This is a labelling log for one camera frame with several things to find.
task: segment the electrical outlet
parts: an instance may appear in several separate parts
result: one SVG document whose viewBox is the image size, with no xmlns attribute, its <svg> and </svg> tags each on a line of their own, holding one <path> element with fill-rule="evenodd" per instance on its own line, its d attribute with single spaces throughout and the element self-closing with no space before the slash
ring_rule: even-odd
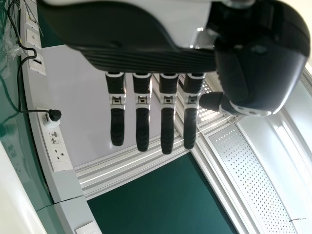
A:
<svg viewBox="0 0 312 234">
<path fill-rule="evenodd" d="M 27 29 L 26 30 L 26 38 L 30 44 L 41 49 L 40 36 L 37 33 L 31 31 L 30 29 Z"/>
<path fill-rule="evenodd" d="M 44 126 L 42 118 L 46 114 L 44 112 L 37 112 L 45 148 L 48 152 L 53 171 L 72 170 L 73 166 L 67 153 L 62 132 L 59 126 L 56 128 L 47 128 Z"/>
<path fill-rule="evenodd" d="M 28 51 L 28 55 L 33 56 L 34 51 L 31 51 L 31 50 Z M 37 53 L 37 57 L 35 59 L 29 60 L 29 68 L 45 76 L 46 73 L 45 73 L 43 56 Z"/>
<path fill-rule="evenodd" d="M 33 29 L 37 30 L 39 32 L 39 26 L 36 23 L 36 19 L 31 15 L 29 17 L 28 12 L 26 11 L 26 23 L 31 26 Z"/>
</svg>

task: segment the perforated metal panel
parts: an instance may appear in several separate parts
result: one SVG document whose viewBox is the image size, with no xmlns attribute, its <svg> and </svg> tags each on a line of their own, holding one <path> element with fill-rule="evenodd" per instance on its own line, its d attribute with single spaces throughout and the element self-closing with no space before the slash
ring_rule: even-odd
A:
<svg viewBox="0 0 312 234">
<path fill-rule="evenodd" d="M 184 84 L 185 74 L 179 74 L 179 80 L 182 82 L 182 84 Z M 212 90 L 209 84 L 206 81 L 204 81 L 200 90 L 201 94 L 210 93 L 211 91 Z M 201 123 L 206 120 L 209 120 L 219 114 L 220 112 L 215 112 L 215 111 L 211 111 L 211 110 L 200 107 L 198 115 L 197 115 L 197 123 Z"/>
<path fill-rule="evenodd" d="M 236 125 L 209 137 L 265 233 L 295 234 L 271 181 Z"/>
</svg>

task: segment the white outlet cover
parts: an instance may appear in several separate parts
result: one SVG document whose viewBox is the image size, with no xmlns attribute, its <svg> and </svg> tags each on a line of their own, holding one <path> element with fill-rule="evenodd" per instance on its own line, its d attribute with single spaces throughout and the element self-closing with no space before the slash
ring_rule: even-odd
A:
<svg viewBox="0 0 312 234">
<path fill-rule="evenodd" d="M 62 132 L 59 126 L 56 128 L 47 128 L 43 125 L 42 118 L 45 114 L 44 112 L 37 112 L 37 117 L 52 169 L 54 172 L 73 170 L 73 165 L 69 159 Z"/>
<path fill-rule="evenodd" d="M 28 51 L 28 55 L 34 55 L 33 51 Z M 35 72 L 39 72 L 42 75 L 46 75 L 45 73 L 45 67 L 44 67 L 44 61 L 43 61 L 43 56 L 41 54 L 38 54 L 37 52 L 37 57 L 35 59 L 30 59 L 29 61 L 29 68 L 34 70 Z"/>
<path fill-rule="evenodd" d="M 39 34 L 31 31 L 30 29 L 27 29 L 26 30 L 26 38 L 27 38 L 27 41 L 34 45 L 35 47 L 41 49 L 41 42 L 40 42 L 40 36 Z"/>
<path fill-rule="evenodd" d="M 37 25 L 37 23 L 35 23 L 35 19 L 33 16 L 31 16 L 29 18 L 29 14 L 28 12 L 26 11 L 26 23 L 31 26 L 33 29 L 37 30 L 39 32 L 39 26 Z"/>
<path fill-rule="evenodd" d="M 96 223 L 92 221 L 91 223 L 76 229 L 76 234 L 101 234 L 101 232 L 99 231 Z"/>
</svg>

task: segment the green surface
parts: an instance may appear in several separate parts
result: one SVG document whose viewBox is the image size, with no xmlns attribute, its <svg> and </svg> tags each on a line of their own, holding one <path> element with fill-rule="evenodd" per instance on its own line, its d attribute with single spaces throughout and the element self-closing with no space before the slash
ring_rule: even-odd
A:
<svg viewBox="0 0 312 234">
<path fill-rule="evenodd" d="M 37 215 L 48 234 L 65 234 L 54 205 L 37 211 Z"/>
<path fill-rule="evenodd" d="M 8 2 L 0 1 L 0 141 L 47 233 L 64 234 L 39 166 L 28 115 L 16 111 L 20 58 L 10 56 L 10 46 L 5 41 L 5 38 L 10 38 L 12 45 L 17 44 L 7 20 Z M 25 106 L 24 93 L 22 104 Z"/>
<path fill-rule="evenodd" d="M 193 156 L 88 201 L 104 234 L 236 234 Z"/>
<path fill-rule="evenodd" d="M 43 36 L 40 33 L 40 40 L 42 48 L 57 46 L 57 45 L 64 45 L 57 35 L 51 30 L 48 23 L 45 21 L 42 13 L 40 12 L 40 8 L 38 8 L 38 22 L 40 28 L 42 30 Z"/>
</svg>

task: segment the light switch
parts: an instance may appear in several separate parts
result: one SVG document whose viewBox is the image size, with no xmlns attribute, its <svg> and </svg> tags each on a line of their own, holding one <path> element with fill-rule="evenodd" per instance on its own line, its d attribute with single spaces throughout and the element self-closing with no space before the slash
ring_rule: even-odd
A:
<svg viewBox="0 0 312 234">
<path fill-rule="evenodd" d="M 31 26 L 33 29 L 39 32 L 39 26 L 36 23 L 36 19 L 33 16 L 29 17 L 28 12 L 26 11 L 26 23 Z"/>
<path fill-rule="evenodd" d="M 102 232 L 98 229 L 97 224 L 92 221 L 91 223 L 88 223 L 87 225 L 76 229 L 77 234 L 102 234 Z"/>
<path fill-rule="evenodd" d="M 26 30 L 26 38 L 27 38 L 27 41 L 34 45 L 35 47 L 41 49 L 41 42 L 40 42 L 40 36 L 39 34 L 27 29 Z"/>
</svg>

